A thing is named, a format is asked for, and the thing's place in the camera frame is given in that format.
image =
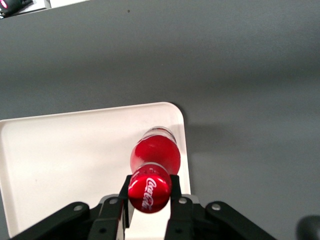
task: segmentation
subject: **white tray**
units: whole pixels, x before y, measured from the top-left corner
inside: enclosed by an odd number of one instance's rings
[[[190,194],[184,120],[168,102],[0,121],[0,190],[10,237],[72,202],[95,207],[131,174],[131,150],[153,126],[175,135],[181,191]],[[137,210],[126,239],[163,239],[170,206]]]

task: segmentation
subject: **gray surface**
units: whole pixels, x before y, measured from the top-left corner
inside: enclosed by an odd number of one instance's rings
[[[94,0],[2,19],[0,119],[173,102],[192,193],[292,240],[320,214],[319,12],[318,0]]]

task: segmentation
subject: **red bottle cap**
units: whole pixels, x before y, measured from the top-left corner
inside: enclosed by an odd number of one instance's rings
[[[131,177],[128,198],[143,213],[155,213],[164,208],[170,198],[172,182],[168,172],[158,163],[139,167]]]

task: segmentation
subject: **bottle label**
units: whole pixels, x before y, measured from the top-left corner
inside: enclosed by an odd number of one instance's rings
[[[152,209],[152,206],[154,204],[154,199],[152,195],[156,187],[157,187],[156,181],[151,177],[148,177],[146,179],[146,185],[144,188],[143,201],[142,201],[142,207],[144,209],[149,209],[149,210]]]

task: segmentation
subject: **screw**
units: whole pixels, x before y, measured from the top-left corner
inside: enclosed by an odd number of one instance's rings
[[[179,198],[179,203],[180,204],[186,204],[187,203],[187,199],[185,199],[184,197],[180,197]]]
[[[73,211],[80,211],[82,210],[84,207],[82,205],[78,205],[78,206],[75,206]]]
[[[211,208],[215,211],[219,211],[221,209],[221,206],[217,203],[212,204]]]
[[[117,198],[112,198],[112,199],[110,199],[109,204],[115,204],[117,202],[118,202]]]

